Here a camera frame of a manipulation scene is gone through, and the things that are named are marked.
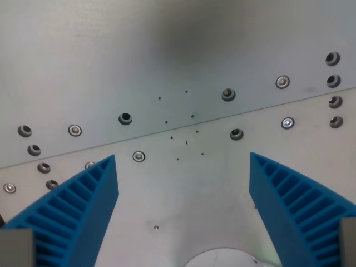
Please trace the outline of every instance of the metal plate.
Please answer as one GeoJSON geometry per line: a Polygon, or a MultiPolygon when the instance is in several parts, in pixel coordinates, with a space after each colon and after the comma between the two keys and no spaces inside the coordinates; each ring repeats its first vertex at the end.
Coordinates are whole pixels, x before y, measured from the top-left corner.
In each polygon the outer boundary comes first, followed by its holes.
{"type": "Polygon", "coordinates": [[[355,9],[349,0],[3,0],[0,167],[34,160],[30,144],[49,157],[354,87],[355,9]],[[335,67],[325,64],[332,51],[335,67]],[[280,75],[291,80],[284,90],[280,75]],[[221,99],[226,88],[233,102],[221,99]],[[131,125],[119,124],[123,112],[131,125]],[[33,135],[20,137],[19,125],[33,135]]]}
{"type": "Polygon", "coordinates": [[[356,203],[356,90],[338,95],[344,101],[336,110],[328,106],[332,95],[324,95],[52,157],[44,160],[49,174],[37,171],[42,161],[1,169],[0,185],[11,182],[17,188],[14,194],[0,190],[1,216],[8,221],[47,193],[46,181],[63,183],[85,163],[115,154],[120,195],[97,266],[180,267],[222,247],[278,265],[249,195],[250,151],[356,203]],[[332,129],[329,121],[336,115],[344,124],[332,129]],[[281,127],[285,117],[295,120],[290,130],[281,127]],[[244,132],[239,141],[230,138],[235,128],[244,132]],[[134,161],[135,151],[146,159],[134,161]]]}

